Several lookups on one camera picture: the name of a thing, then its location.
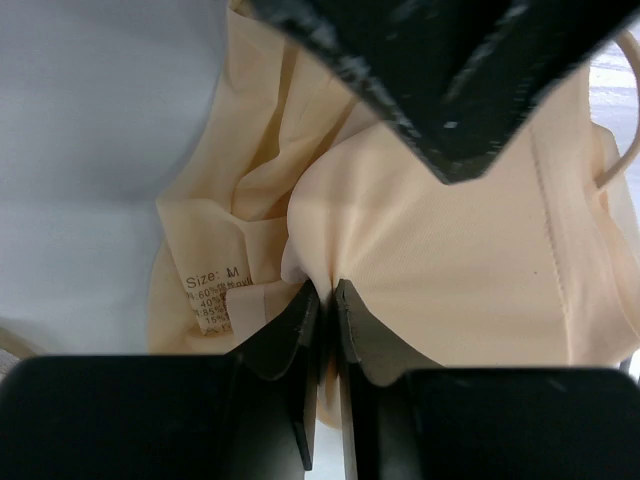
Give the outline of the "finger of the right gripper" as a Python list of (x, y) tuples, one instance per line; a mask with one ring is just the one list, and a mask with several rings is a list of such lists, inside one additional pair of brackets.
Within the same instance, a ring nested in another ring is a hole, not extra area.
[(628, 1), (256, 1), (443, 183), (483, 176), (550, 92), (639, 14)]

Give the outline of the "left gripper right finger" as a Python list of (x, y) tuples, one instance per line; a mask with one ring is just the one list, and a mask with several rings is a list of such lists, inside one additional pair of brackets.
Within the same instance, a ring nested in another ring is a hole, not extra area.
[(430, 360), (376, 318), (352, 282), (332, 298), (348, 479), (420, 479), (406, 374)]

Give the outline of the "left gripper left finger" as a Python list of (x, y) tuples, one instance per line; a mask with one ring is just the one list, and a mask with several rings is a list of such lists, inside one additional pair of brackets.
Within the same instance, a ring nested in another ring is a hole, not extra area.
[(320, 300), (305, 282), (285, 309), (232, 351), (226, 470), (310, 470), (313, 465)]

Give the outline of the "beige bra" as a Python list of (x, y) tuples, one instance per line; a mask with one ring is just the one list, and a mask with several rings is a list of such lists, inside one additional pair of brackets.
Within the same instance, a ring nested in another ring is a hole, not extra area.
[(639, 228), (620, 152), (566, 79), (483, 178), (441, 184), (336, 77), (227, 7), (200, 143), (158, 198), (154, 353), (222, 354), (310, 281), (353, 283), (443, 366), (615, 365), (639, 347)]

